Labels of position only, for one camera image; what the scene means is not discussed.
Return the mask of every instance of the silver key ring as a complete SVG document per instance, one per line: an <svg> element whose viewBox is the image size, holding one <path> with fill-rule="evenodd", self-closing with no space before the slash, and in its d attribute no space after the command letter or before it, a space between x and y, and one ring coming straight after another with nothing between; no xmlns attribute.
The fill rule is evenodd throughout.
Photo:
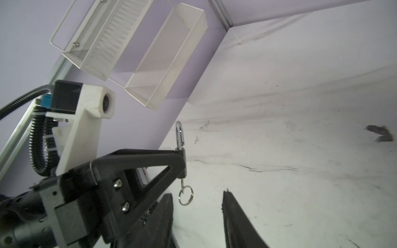
<svg viewBox="0 0 397 248"><path fill-rule="evenodd" d="M191 190L191 193L190 193L190 198L189 198L189 201L187 201L187 203L182 203L181 202L181 194L183 193L183 190L185 189L185 188L189 188L190 190ZM192 189L192 187L190 187L190 186L183 186L182 188L181 188L181 190L179 191L179 195L178 195L178 200L179 200L179 203L182 205L182 206L187 206L187 205L189 205L192 201L193 201L193 197L195 196L195 194L193 193L193 189Z"/></svg>

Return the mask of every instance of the white tabletop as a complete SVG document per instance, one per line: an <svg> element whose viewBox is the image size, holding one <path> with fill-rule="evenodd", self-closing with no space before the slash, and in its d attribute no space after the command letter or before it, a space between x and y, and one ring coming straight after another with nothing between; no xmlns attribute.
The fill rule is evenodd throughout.
<svg viewBox="0 0 397 248"><path fill-rule="evenodd" d="M368 1L231 28L177 120L185 184L181 247L225 247L229 189L272 248L394 247L397 15ZM172 127L161 148L174 149ZM158 169L149 169L154 177Z"/></svg>

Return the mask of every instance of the cable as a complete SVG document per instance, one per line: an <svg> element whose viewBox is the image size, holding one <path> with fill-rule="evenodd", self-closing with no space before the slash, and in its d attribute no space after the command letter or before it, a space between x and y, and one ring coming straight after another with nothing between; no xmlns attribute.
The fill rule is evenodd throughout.
<svg viewBox="0 0 397 248"><path fill-rule="evenodd" d="M37 174L49 177L51 175L51 169L57 167L59 163L57 151L51 150L52 148L56 148L55 140L51 135L52 128L57 127L58 122L54 121L51 117L34 114L45 112L47 112L47 109L40 106L36 106L33 110L32 128L29 137L29 154L32 167ZM43 136L46 136L44 140L45 156L43 152Z"/></svg>
<svg viewBox="0 0 397 248"><path fill-rule="evenodd" d="M54 89L53 85L43 85L26 93L25 95L18 97L14 101L7 104L4 108L0 109L0 120L8 116L10 113L12 113L17 108L24 105L25 103L35 99L36 97L44 95L46 93L51 93L53 89Z"/></svg>

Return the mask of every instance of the metal screw head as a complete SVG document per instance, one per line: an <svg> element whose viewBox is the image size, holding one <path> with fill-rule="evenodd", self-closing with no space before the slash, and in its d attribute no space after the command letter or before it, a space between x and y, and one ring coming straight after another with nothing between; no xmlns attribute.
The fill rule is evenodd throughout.
<svg viewBox="0 0 397 248"><path fill-rule="evenodd" d="M123 207L121 208L121 210L122 210L124 213L127 213L127 212L129 211L129 202L125 202L125 203L123 204Z"/></svg>
<svg viewBox="0 0 397 248"><path fill-rule="evenodd" d="M113 187L121 188L122 185L123 185L123 182L121 181L120 178L118 178L116 181L114 181Z"/></svg>

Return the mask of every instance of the keychain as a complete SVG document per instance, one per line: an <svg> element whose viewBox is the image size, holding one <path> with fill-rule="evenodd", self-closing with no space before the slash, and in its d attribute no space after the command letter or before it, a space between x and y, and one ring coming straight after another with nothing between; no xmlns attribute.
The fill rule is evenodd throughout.
<svg viewBox="0 0 397 248"><path fill-rule="evenodd" d="M176 129L176 144L177 144L177 150L183 150L183 146L185 145L185 139L183 137L183 129L182 129L182 123L180 121L177 121L175 124L175 129ZM183 191L185 188L189 188L191 190L190 198L187 203L182 203L181 202L181 194L183 194ZM183 184L183 178L181 179L181 190L179 191L178 199L179 203L182 206L187 206L193 201L194 193L192 187L189 185L184 185Z"/></svg>

